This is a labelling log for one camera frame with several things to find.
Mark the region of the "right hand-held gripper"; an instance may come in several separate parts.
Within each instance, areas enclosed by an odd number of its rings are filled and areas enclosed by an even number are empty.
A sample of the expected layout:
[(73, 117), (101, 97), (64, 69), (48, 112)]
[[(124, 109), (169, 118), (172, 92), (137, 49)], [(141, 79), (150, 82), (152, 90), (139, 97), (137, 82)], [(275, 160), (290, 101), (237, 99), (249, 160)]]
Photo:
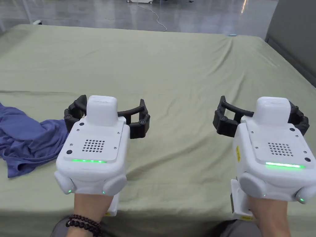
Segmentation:
[[(234, 119), (225, 116), (226, 110)], [(306, 204), (315, 195), (315, 157), (303, 137), (309, 120), (288, 99), (260, 97), (252, 112), (229, 104), (223, 95), (213, 126), (220, 135), (234, 136), (233, 219), (253, 220), (248, 196)]]

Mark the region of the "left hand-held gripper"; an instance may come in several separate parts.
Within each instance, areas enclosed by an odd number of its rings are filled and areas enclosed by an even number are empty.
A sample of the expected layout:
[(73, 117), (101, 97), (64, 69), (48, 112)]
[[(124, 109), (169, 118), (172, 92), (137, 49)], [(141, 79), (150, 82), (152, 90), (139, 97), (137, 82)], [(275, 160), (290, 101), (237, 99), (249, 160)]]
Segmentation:
[[(131, 122), (139, 114), (138, 122)], [(79, 96), (64, 111), (68, 137), (57, 157), (55, 179), (64, 194), (113, 196), (106, 216), (115, 216), (119, 193), (127, 183), (125, 160), (130, 139), (142, 139), (150, 127), (143, 99), (136, 108), (117, 111), (117, 99)]]

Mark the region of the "person's right hand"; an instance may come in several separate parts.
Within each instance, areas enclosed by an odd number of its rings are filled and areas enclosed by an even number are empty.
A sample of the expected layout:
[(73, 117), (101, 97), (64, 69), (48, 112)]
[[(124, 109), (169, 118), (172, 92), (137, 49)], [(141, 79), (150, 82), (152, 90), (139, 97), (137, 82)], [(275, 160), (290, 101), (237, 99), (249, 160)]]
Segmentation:
[(286, 201), (247, 197), (249, 207), (258, 223), (287, 221), (288, 203)]

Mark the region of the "person's left hand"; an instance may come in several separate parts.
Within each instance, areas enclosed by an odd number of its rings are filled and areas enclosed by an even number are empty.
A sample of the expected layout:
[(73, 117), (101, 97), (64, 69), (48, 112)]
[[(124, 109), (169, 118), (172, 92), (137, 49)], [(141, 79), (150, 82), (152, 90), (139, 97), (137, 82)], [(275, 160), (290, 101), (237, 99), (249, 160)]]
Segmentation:
[(73, 213), (100, 223), (112, 200), (113, 196), (76, 193)]

